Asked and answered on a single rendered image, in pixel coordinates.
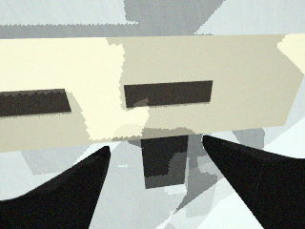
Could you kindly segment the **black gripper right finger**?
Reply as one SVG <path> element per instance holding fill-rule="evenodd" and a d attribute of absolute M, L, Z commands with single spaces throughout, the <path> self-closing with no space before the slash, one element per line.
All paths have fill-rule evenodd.
<path fill-rule="evenodd" d="M 202 145 L 263 229 L 305 229 L 305 158 L 210 135 Z"/>

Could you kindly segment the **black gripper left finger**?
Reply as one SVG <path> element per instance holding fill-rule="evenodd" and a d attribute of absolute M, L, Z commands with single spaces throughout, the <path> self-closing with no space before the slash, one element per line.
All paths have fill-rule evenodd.
<path fill-rule="evenodd" d="M 0 200 L 0 229 L 89 229 L 110 159 L 104 146 L 26 194 Z"/>

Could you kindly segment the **black two-prong plug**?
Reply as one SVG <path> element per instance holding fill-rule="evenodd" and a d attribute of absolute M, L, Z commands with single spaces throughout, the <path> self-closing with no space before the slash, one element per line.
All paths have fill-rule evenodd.
<path fill-rule="evenodd" d="M 145 189 L 185 184 L 188 138 L 141 139 Z"/>

